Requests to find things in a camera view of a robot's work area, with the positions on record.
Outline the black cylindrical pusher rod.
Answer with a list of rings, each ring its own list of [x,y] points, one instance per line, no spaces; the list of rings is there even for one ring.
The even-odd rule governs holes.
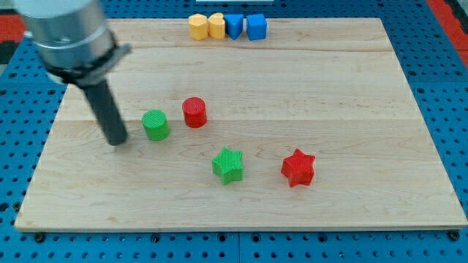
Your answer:
[[[117,146],[127,141],[128,133],[124,125],[113,93],[106,80],[95,85],[82,87],[88,104],[109,145]]]

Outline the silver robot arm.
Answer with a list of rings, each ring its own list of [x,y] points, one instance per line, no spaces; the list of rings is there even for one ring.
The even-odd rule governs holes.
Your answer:
[[[97,0],[15,0],[26,24],[25,37],[36,46],[48,77],[77,86],[110,145],[127,141],[124,125],[106,74],[127,54],[109,28]]]

